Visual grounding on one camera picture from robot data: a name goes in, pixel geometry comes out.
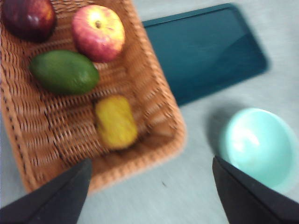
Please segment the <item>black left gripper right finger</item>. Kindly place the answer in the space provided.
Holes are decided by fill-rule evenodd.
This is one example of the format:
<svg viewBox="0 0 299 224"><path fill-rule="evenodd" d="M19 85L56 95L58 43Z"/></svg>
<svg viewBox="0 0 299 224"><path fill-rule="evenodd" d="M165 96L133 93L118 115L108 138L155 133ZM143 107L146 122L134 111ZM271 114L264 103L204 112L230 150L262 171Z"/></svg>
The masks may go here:
<svg viewBox="0 0 299 224"><path fill-rule="evenodd" d="M299 204L219 156L213 158L218 196L231 224L297 224Z"/></svg>

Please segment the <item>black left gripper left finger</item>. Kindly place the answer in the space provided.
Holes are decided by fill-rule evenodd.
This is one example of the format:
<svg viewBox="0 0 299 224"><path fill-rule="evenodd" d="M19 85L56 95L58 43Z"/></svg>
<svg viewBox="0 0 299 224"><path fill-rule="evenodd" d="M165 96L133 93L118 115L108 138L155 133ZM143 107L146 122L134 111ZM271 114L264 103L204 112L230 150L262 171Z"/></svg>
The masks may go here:
<svg viewBox="0 0 299 224"><path fill-rule="evenodd" d="M75 224L88 193L92 162L85 159L37 190L0 209L2 224Z"/></svg>

